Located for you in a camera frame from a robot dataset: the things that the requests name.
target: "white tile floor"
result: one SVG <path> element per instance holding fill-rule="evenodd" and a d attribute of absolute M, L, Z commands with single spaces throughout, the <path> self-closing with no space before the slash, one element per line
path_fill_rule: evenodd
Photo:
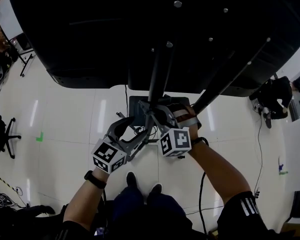
<path fill-rule="evenodd" d="M 13 140 L 15 160 L 7 152 L 0 154 L 0 177 L 14 187 L 21 187 L 24 202 L 31 205 L 51 205 L 60 211 L 82 184 L 83 176 L 94 165 L 90 155 L 94 144 L 108 127 L 126 114 L 125 87 L 111 89 L 68 89 L 56 84 L 46 73 L 38 57 L 22 70 L 17 61 L 7 75 L 0 92 L 0 114 L 6 122 L 16 123 L 12 132 L 22 135 Z M 146 91 L 128 95 L 146 96 Z M 189 97 L 194 103 L 198 94 L 167 93 Z M 260 150 L 257 135 L 259 115 L 252 111 L 247 98 L 219 96 L 200 115 L 200 135 L 213 149 L 228 159 L 246 177 L 254 189 L 260 170 Z M 291 197 L 284 194 L 285 176 L 278 174 L 278 156 L 285 156 L 281 122 L 273 121 L 271 130 L 263 124 L 260 143 L 263 152 L 263 171 L 260 198 L 257 200 L 262 218 L 269 228 L 278 230 L 280 221 L 289 214 Z M 43 141 L 36 138 L 43 132 Z M 127 129 L 124 137 L 133 136 Z M 187 156 L 183 160 L 163 158 L 154 145 L 145 147 L 131 162 L 115 171 L 106 187 L 113 199 L 124 187 L 127 171 L 136 172 L 144 195 L 157 181 L 163 183 L 165 194 L 173 196 L 186 213 L 198 211 L 199 188 L 203 174 L 196 162 Z M 0 193 L 14 201 L 18 196 L 0 181 Z M 220 196 L 206 178 L 203 186 L 202 208 L 222 206 Z M 217 225 L 222 208 L 203 212 L 208 229 Z M 193 228 L 203 231 L 199 213 L 188 215 Z"/>

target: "black shirt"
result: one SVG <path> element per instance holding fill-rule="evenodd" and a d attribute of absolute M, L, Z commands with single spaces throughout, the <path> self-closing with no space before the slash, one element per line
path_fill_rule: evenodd
<path fill-rule="evenodd" d="M 292 89 L 288 77 L 283 76 L 281 78 L 272 80 L 271 95 L 277 100 L 282 100 L 282 106 L 288 108 L 292 99 Z"/>
<path fill-rule="evenodd" d="M 218 219 L 218 239 L 276 239 L 279 235 L 267 230 L 261 219 L 252 192 L 243 192 L 231 198 Z M 92 239 L 79 224 L 66 221 L 57 240 Z M 167 210 L 136 210 L 118 220 L 109 228 L 107 239 L 201 239 L 204 234 L 192 229 L 187 217 L 177 216 Z"/>

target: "black panel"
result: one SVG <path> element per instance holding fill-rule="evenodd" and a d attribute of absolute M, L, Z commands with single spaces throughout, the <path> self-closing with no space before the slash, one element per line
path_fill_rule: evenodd
<path fill-rule="evenodd" d="M 166 91 L 201 93 L 242 68 L 222 93 L 248 96 L 300 47 L 300 0 L 11 0 L 48 73 L 68 88 L 149 90 L 158 40 L 175 40 Z"/>

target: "wrist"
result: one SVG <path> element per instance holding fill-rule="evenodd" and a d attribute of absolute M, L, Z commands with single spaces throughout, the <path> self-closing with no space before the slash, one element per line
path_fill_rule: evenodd
<path fill-rule="evenodd" d="M 92 175 L 98 179 L 99 181 L 102 181 L 104 183 L 107 183 L 108 178 L 109 178 L 109 174 L 106 173 L 105 171 L 99 169 L 99 168 L 95 168 L 92 172 Z"/>

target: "whiteboard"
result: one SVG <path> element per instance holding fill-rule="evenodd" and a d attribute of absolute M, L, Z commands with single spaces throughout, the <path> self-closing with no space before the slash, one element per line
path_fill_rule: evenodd
<path fill-rule="evenodd" d="M 9 40 L 23 33 L 10 0 L 0 0 L 0 27 Z"/>

